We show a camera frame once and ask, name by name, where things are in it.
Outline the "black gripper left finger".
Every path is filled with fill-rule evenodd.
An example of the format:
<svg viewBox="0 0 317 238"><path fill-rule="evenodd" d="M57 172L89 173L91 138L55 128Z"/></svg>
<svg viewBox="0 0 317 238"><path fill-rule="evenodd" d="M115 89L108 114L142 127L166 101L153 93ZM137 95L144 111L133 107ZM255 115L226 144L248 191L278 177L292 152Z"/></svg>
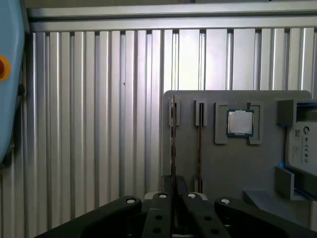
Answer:
<svg viewBox="0 0 317 238"><path fill-rule="evenodd" d="M40 234L41 238L169 238L172 236L172 182L144 200L125 196Z"/></svg>

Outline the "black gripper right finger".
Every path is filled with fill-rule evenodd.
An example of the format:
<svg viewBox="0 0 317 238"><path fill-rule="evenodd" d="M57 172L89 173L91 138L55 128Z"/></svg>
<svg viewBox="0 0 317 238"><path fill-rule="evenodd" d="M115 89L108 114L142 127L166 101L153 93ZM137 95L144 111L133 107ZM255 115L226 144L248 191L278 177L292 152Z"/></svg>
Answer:
<svg viewBox="0 0 317 238"><path fill-rule="evenodd" d="M315 231L241 200L220 197L211 203L189 192L182 176L176 188L189 217L186 221L201 238L315 238Z"/></svg>

